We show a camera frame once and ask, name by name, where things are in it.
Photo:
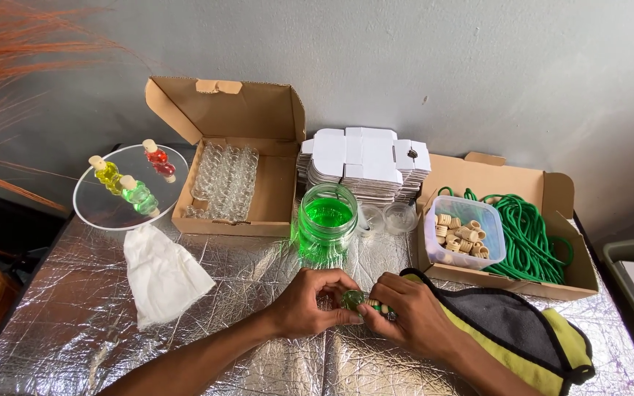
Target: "white wall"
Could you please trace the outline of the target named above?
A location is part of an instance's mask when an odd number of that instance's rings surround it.
[[[114,55],[89,70],[17,83],[19,95],[46,94],[34,116],[0,134],[19,135],[0,145],[0,157],[76,177],[87,157],[115,142],[180,140],[145,105],[152,73],[284,82],[301,96],[310,131],[388,127],[435,153],[478,150],[568,173],[592,238],[634,216],[634,0],[110,7],[86,26],[143,62]],[[28,155],[34,147],[45,155]],[[55,177],[12,183],[68,206],[74,187]]]

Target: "silver foil mat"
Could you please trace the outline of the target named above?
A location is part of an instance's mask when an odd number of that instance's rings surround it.
[[[0,336],[0,392],[92,395],[173,348],[224,329],[273,301],[300,267],[286,239],[181,235],[217,282],[178,320],[139,332],[126,280],[123,234],[74,219]],[[346,272],[370,290],[383,271],[416,264],[411,235],[355,237]],[[465,285],[434,280],[439,287]],[[553,307],[586,332],[596,376],[571,395],[634,395],[634,346],[607,289],[577,301],[527,297]],[[215,382],[207,395],[475,395],[436,362],[416,359],[365,326],[338,326],[303,340],[259,346]]]

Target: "cardboard box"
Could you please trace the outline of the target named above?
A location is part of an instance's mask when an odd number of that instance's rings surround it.
[[[563,173],[505,166],[505,158],[481,153],[469,153],[466,158],[430,154],[432,172],[422,185],[417,200],[420,215],[418,224],[418,256],[420,270],[426,275],[446,281],[483,287],[496,287],[515,293],[532,294],[557,300],[577,300],[598,293],[598,282],[593,262],[586,250],[583,236],[567,221],[573,216],[574,185]],[[533,203],[542,213],[547,234],[566,238],[574,249],[574,259],[564,269],[565,285],[512,280],[453,265],[430,263],[425,250],[424,215],[432,206],[437,191],[449,186],[461,197],[466,188],[480,199],[489,194],[517,194]]]
[[[146,103],[185,140],[197,143],[172,211],[175,227],[192,234],[290,235],[295,163],[305,139],[305,111],[290,85],[150,77]],[[207,208],[207,202],[190,195],[207,142],[235,147],[248,144],[259,151],[256,186],[245,222],[182,217],[187,205]]]

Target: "green cord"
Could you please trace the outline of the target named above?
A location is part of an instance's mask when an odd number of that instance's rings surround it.
[[[443,190],[452,191],[449,187]],[[464,198],[477,201],[476,195],[467,188]],[[544,219],[537,207],[515,194],[491,194],[481,202],[500,198],[492,206],[498,210],[503,225],[506,256],[497,264],[489,265],[483,271],[503,275],[513,279],[534,282],[564,284],[564,267],[573,261],[574,250],[564,238],[548,237]],[[554,242],[559,241],[568,248],[568,259],[561,261],[554,253]]]

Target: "white tissue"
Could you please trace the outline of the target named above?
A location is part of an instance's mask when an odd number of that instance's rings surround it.
[[[139,330],[178,318],[215,285],[186,248],[149,224],[126,233],[124,257]]]

